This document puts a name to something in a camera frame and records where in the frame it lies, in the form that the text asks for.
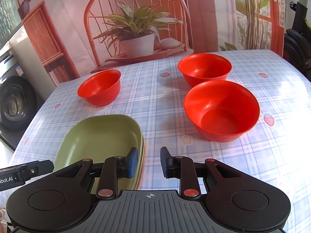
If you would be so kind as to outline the person's hand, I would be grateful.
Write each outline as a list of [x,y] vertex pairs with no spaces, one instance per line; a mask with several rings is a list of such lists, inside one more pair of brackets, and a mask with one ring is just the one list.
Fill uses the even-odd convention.
[[5,209],[0,209],[0,233],[7,233],[7,222],[4,220]]

